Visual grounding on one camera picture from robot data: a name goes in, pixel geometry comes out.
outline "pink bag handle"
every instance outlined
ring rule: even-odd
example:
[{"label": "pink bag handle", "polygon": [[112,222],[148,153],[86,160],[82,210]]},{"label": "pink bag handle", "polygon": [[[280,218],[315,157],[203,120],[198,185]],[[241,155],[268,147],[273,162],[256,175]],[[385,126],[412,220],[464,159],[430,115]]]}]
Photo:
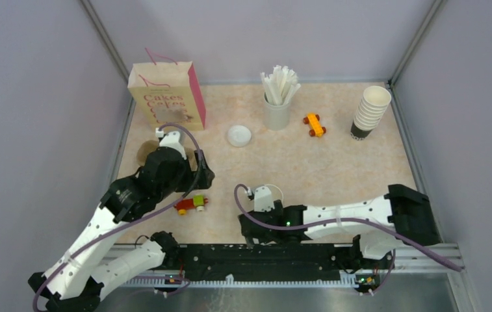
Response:
[{"label": "pink bag handle", "polygon": [[150,57],[150,60],[152,61],[152,63],[154,63],[154,65],[157,65],[156,64],[156,61],[154,60],[154,57],[152,55],[155,55],[156,57],[160,57],[162,59],[167,59],[167,60],[170,60],[172,61],[173,63],[175,63],[175,65],[178,65],[177,64],[177,61],[170,58],[170,57],[164,57],[163,55],[159,55],[159,54],[156,54],[154,52],[151,52],[147,47],[144,48],[146,50],[146,53],[148,53],[148,56]]},{"label": "pink bag handle", "polygon": [[146,78],[144,78],[143,75],[138,75],[138,76],[142,79],[142,81],[144,81],[144,83],[146,84],[146,86],[148,86],[148,84],[151,84],[153,86],[167,86],[167,87],[171,88],[171,86],[168,85],[168,84],[166,84],[166,83],[153,83],[153,82],[147,80]]},{"label": "pink bag handle", "polygon": [[[152,63],[154,63],[154,65],[157,65],[157,63],[154,60],[154,57],[152,55],[155,55],[156,57],[160,57],[162,59],[168,59],[168,60],[172,61],[173,63],[175,63],[175,65],[178,65],[177,64],[177,61],[174,60],[174,59],[172,59],[172,58],[170,58],[170,57],[164,57],[163,55],[159,55],[159,54],[153,53],[147,47],[145,47],[144,49],[146,50],[146,53],[148,53],[148,56],[150,57],[150,60],[152,61]],[[171,86],[168,85],[168,84],[166,84],[166,83],[153,83],[151,81],[148,81],[142,75],[138,75],[138,76],[144,81],[144,83],[146,84],[146,86],[148,86],[148,84],[151,84],[153,86],[167,86],[167,87],[171,88]]]}]

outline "orange toy car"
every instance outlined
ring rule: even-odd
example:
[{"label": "orange toy car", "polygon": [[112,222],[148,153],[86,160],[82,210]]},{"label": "orange toy car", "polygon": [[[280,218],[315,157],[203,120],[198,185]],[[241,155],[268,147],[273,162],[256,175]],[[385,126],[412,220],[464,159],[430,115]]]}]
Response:
[{"label": "orange toy car", "polygon": [[311,137],[321,137],[324,133],[326,133],[326,127],[321,127],[320,116],[310,112],[307,114],[307,117],[303,118],[304,124],[309,124],[311,126],[311,130],[309,131],[309,135]]}]

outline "white cup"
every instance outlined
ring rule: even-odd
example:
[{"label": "white cup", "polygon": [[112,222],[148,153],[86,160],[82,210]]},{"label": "white cup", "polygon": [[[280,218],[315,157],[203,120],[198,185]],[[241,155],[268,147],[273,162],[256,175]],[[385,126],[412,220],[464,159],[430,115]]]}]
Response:
[{"label": "white cup", "polygon": [[357,111],[355,113],[355,118],[360,119],[360,120],[362,120],[362,121],[364,121],[364,122],[366,122],[368,124],[369,123],[370,124],[378,123],[380,121],[380,119],[381,119],[381,117],[365,116],[365,115],[359,113],[359,111]]},{"label": "white cup", "polygon": [[266,100],[266,94],[263,94],[265,105],[263,105],[263,123],[265,127],[278,131],[286,128],[290,123],[290,104],[273,105]]},{"label": "white cup", "polygon": [[364,116],[368,119],[379,119],[382,117],[382,114],[381,113],[377,113],[377,112],[367,112],[363,107],[359,107],[359,109],[357,110],[356,114],[359,114],[361,116]]},{"label": "white cup", "polygon": [[380,109],[380,110],[374,110],[371,109],[370,107],[366,107],[364,105],[359,105],[359,111],[369,114],[369,115],[382,115],[382,113],[385,113],[385,109]]},{"label": "white cup", "polygon": [[378,126],[378,123],[380,121],[379,120],[376,120],[376,121],[366,121],[366,120],[363,120],[363,119],[358,118],[357,116],[355,116],[355,118],[353,119],[353,122],[355,124],[357,124],[357,125],[362,125],[364,130],[372,130],[375,127]]},{"label": "white cup", "polygon": [[363,92],[361,105],[372,109],[385,111],[391,103],[391,94],[380,86],[369,86]]},{"label": "white cup", "polygon": [[390,102],[391,94],[385,88],[366,88],[353,118],[351,136],[356,140],[364,140],[378,126]]}]

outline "gray wall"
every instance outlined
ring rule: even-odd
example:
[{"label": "gray wall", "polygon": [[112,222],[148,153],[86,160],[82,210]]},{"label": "gray wall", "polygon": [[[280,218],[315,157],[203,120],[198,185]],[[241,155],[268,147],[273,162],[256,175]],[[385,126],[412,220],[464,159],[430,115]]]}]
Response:
[{"label": "gray wall", "polygon": [[434,209],[492,311],[492,1],[466,2],[445,5],[397,91]]},{"label": "gray wall", "polygon": [[201,83],[387,80],[432,0],[92,1],[128,68],[144,51],[193,60]]},{"label": "gray wall", "polygon": [[0,1],[0,311],[31,311],[92,215],[128,107],[77,1]]}]

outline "white lid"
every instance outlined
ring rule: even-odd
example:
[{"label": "white lid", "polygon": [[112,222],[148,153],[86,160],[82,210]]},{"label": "white lid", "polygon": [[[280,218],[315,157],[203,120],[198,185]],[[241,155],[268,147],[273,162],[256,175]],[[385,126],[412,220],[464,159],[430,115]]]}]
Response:
[{"label": "white lid", "polygon": [[243,125],[233,125],[227,132],[227,139],[232,146],[241,148],[252,139],[252,132]]}]

